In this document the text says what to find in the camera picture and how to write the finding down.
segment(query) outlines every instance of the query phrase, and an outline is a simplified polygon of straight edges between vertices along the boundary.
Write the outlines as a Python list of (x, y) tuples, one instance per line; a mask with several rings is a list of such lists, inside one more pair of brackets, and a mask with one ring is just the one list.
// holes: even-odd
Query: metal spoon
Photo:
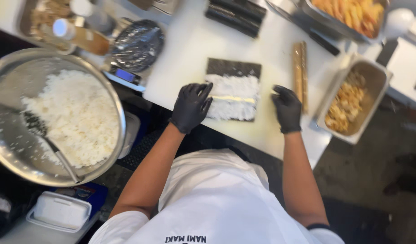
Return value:
[(59, 150), (59, 148), (57, 148), (56, 145), (50, 139), (48, 139), (47, 137), (48, 128), (45, 125), (44, 121), (42, 121), (38, 116), (29, 112), (24, 112), (23, 117), (25, 119), (29, 133), (35, 136), (39, 136), (42, 139), (44, 139), (50, 146), (51, 150), (53, 150), (53, 152), (62, 162), (62, 164), (64, 165), (65, 169), (68, 171), (68, 173), (70, 174), (74, 182), (80, 183), (82, 179), (80, 179), (80, 177), (75, 173), (72, 165), (69, 164), (68, 160), (66, 159), (64, 154)]

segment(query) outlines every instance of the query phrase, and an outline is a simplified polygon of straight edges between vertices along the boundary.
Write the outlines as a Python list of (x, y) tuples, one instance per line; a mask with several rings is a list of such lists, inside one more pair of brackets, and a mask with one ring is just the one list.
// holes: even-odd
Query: black glove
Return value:
[(276, 106), (277, 120), (281, 125), (281, 132), (287, 134), (293, 131), (301, 131), (301, 103), (295, 93), (283, 86), (273, 86), (271, 99)]
[(212, 102), (207, 99), (213, 84), (189, 84), (178, 93), (170, 122), (179, 132), (189, 134), (191, 129), (205, 119)]

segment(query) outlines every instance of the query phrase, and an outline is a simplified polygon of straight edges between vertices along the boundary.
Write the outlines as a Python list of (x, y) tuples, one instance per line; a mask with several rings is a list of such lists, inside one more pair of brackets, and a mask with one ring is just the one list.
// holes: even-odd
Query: metal tray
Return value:
[[(324, 119), (326, 114), (329, 112), (330, 105), (335, 99), (341, 85), (344, 83), (348, 73), (352, 69), (357, 70), (357, 72), (365, 77), (366, 92), (361, 102), (363, 110), (359, 113), (356, 120), (350, 123), (346, 132), (337, 132), (328, 128)], [(376, 63), (375, 61), (366, 59), (358, 53), (354, 53), (351, 56), (348, 67), (340, 70), (338, 75), (335, 77), (332, 85), (333, 88), (320, 108), (319, 116), (317, 118), (317, 126), (332, 133), (334, 136), (343, 141), (350, 144), (356, 144), (368, 126), (368, 123), (381, 102), (381, 99), (383, 99), (392, 76), (393, 73), (387, 70), (384, 66)]]
[[(388, 0), (379, 0), (379, 2), (381, 3), (381, 5), (384, 7), (385, 10), (389, 6)], [(378, 35), (375, 38), (369, 38), (368, 36), (364, 36), (360, 34), (359, 32), (357, 32), (356, 30), (349, 28), (346, 24), (330, 16), (330, 14), (327, 14), (326, 12), (315, 7), (312, 4), (311, 0), (300, 0), (299, 6), (305, 14), (312, 17), (314, 20), (325, 25), (326, 27), (329, 27), (335, 30), (341, 36), (345, 36), (357, 42), (366, 42), (366, 43), (378, 42), (382, 35), (383, 28), (381, 27), (384, 25), (385, 20), (386, 20), (386, 11), (385, 11), (383, 18), (381, 18), (378, 23), (379, 28), (378, 30), (376, 30), (378, 32)]]
[[(71, 54), (75, 51), (76, 49), (76, 45), (71, 44), (63, 39), (60, 38), (55, 38), (53, 40), (53, 42), (56, 43), (64, 43), (65, 45), (68, 46), (68, 50), (60, 50), (58, 49), (55, 45), (47, 43), (47, 42), (42, 42), (42, 41), (38, 41), (36, 40), (30, 33), (30, 27), (32, 25), (32, 21), (31, 21), (31, 13), (32, 11), (36, 8), (37, 3), (41, 1), (41, 0), (24, 0), (21, 4), (23, 5), (23, 7), (20, 10), (20, 13), (18, 13), (18, 20), (17, 20), (17, 30), (18, 30), (18, 34), (25, 39), (26, 41), (38, 46), (38, 47), (43, 47), (43, 48), (47, 48), (50, 50), (54, 50), (56, 52), (58, 52), (59, 54), (62, 55), (67, 55), (67, 54)], [(75, 24), (77, 26), (84, 26), (84, 18), (83, 17), (79, 17), (76, 16), (76, 21)]]

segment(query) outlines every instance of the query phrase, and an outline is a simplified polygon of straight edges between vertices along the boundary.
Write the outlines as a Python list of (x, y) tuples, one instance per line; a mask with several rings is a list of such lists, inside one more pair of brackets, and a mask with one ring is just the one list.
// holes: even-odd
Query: white chef coat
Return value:
[(307, 230), (264, 186), (264, 170), (229, 149), (189, 153), (174, 160), (154, 218), (119, 213), (89, 243), (344, 244), (328, 229)]

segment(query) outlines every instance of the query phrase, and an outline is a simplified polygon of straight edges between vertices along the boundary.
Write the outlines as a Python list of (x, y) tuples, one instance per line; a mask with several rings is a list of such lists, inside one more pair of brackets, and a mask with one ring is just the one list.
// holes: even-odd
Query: white cutting board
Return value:
[[(143, 97), (173, 110), (183, 85), (204, 82), (208, 58), (262, 64), (261, 100), (254, 122), (216, 121), (205, 119), (202, 124), (259, 150), (283, 158), (284, 138), (279, 131), (271, 87), (280, 84), (292, 88), (292, 44), (308, 44), (309, 116), (302, 119), (303, 138), (314, 166), (331, 135), (310, 125), (326, 94), (339, 63), (344, 57), (333, 57), (297, 26), (267, 10), (259, 38), (256, 40), (222, 25), (204, 15), (208, 2), (182, 0), (166, 33), (165, 49), (157, 60)], [(265, 1), (260, 5), (268, 8)]]

